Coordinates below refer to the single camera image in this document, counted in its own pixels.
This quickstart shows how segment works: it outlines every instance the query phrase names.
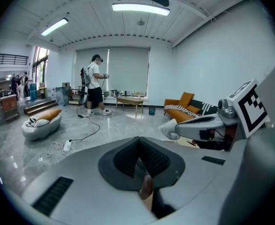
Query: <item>ceiling light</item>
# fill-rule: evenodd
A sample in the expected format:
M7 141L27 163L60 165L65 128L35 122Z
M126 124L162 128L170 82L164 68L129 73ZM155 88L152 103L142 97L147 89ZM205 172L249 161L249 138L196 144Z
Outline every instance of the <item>ceiling light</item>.
M45 30L42 33L42 35L47 36L50 32L53 32L55 29L58 29L59 27L61 27L62 25L65 25L66 23L68 23L68 20L66 18L61 19L59 22L57 22L56 24L52 25L50 28Z
M114 11L140 11L168 16L170 9L143 3L113 3Z

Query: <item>teal trash can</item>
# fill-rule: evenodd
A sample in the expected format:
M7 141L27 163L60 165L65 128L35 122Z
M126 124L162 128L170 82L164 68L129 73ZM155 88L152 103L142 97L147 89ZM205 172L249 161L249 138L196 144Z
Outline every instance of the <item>teal trash can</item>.
M149 107L149 115L155 115L156 107Z

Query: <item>glossy floor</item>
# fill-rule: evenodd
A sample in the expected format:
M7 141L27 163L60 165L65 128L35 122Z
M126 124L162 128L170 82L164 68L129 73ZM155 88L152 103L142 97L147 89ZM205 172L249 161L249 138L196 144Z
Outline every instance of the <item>glossy floor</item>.
M76 115L77 106L58 106L62 109L62 120L58 129L47 138L38 141L27 141L22 135L22 124L28 116L22 115L19 119L0 126L0 183L18 195L41 173L44 172L40 164L42 149L54 141L81 139L92 134L98 126L91 124L87 118ZM93 115L91 121L100 125L100 131L83 141L74 141L75 151L99 146L112 141L134 136L149 136L157 139L167 139L158 126L169 120L164 116L163 109L156 109L154 116L148 114L148 108L141 109L135 117L135 108L121 107L108 116ZM85 115L86 109L81 106L78 113ZM54 166L65 158L59 150L51 150L51 165ZM43 155L41 162L45 169L50 169L49 159Z

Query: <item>white sneaker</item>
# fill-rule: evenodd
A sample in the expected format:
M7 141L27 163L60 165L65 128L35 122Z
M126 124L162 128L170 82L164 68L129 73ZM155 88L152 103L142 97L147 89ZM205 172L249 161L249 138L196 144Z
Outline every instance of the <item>white sneaker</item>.
M105 109L105 111L102 112L103 116L110 115L113 111Z
M90 116L92 116L92 115L95 115L95 113L94 112L91 112L91 113L87 113L87 117L90 117Z

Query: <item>wooden step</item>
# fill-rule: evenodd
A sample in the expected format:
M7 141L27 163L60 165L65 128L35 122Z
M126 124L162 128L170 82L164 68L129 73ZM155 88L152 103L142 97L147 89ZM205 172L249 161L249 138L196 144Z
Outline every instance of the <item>wooden step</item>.
M42 112L44 110L47 110L47 109L49 109L51 107L55 107L55 106L57 106L56 102L48 104L48 105L44 105L42 107L35 108L35 109L33 109L33 110L29 111L29 112L25 112L25 114L27 114L28 116L32 116L32 115L34 115L36 113L40 113L40 112Z
M26 113L26 112L28 113L32 110L35 110L35 109L39 108L39 107L43 107L43 106L50 105L50 104L53 104L53 103L56 103L56 102L51 100L51 101L39 103L39 104L30 106L30 107L26 107L26 108L24 108L24 113Z

